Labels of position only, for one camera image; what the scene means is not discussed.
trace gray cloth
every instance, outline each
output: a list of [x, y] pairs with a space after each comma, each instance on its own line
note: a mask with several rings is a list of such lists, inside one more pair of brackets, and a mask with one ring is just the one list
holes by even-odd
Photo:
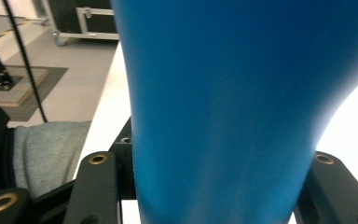
[[38, 197], [72, 180], [90, 122], [50, 122], [17, 127], [13, 167], [16, 184]]

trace floor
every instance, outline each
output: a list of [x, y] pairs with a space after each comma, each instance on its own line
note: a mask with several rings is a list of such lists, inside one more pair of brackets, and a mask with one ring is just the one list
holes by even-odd
[[[52, 30], [40, 21], [19, 26], [31, 66], [66, 67], [68, 71], [43, 101], [48, 121], [92, 120], [115, 53], [117, 41], [72, 39], [65, 47], [54, 43]], [[4, 65], [23, 65], [13, 32], [0, 37], [0, 59]], [[32, 126], [43, 122], [35, 111], [26, 122], [8, 125]]]

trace black cable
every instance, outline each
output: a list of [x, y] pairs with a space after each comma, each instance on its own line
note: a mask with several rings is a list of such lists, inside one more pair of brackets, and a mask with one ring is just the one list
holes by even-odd
[[34, 83], [34, 76], [32, 74], [31, 66], [28, 61], [27, 53], [25, 52], [25, 47], [22, 44], [19, 29], [17, 28], [17, 24], [14, 21], [13, 14], [11, 13], [10, 5], [8, 4], [7, 0], [2, 0], [2, 1], [4, 2], [5, 8], [7, 10], [7, 15], [10, 19], [11, 26], [13, 27], [13, 31], [17, 39], [17, 43], [19, 44], [22, 59], [24, 60], [25, 68], [27, 69], [27, 73], [31, 81], [32, 89], [34, 90], [34, 97], [36, 98], [37, 105], [39, 106], [40, 115], [42, 116], [44, 122], [48, 122], [48, 119], [46, 119], [45, 116], [45, 112], [43, 111], [42, 103], [40, 101], [39, 93], [37, 92], [36, 84]]

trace yellow black floor tape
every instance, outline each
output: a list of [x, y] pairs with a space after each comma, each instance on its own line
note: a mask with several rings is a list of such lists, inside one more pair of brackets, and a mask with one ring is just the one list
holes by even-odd
[[[17, 24], [18, 26], [21, 26], [23, 24], [26, 24], [29, 20], [25, 20], [25, 21], [22, 21], [20, 22], [19, 24]], [[4, 35], [7, 35], [7, 34], [10, 34], [11, 32], [13, 31], [13, 29], [8, 29], [6, 31], [4, 31], [2, 34], [0, 34], [0, 37], [4, 36]]]

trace blue cup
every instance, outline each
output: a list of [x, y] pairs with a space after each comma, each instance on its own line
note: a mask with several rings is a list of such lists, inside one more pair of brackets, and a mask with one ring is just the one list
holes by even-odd
[[358, 0], [112, 0], [143, 223], [285, 223], [358, 85]]

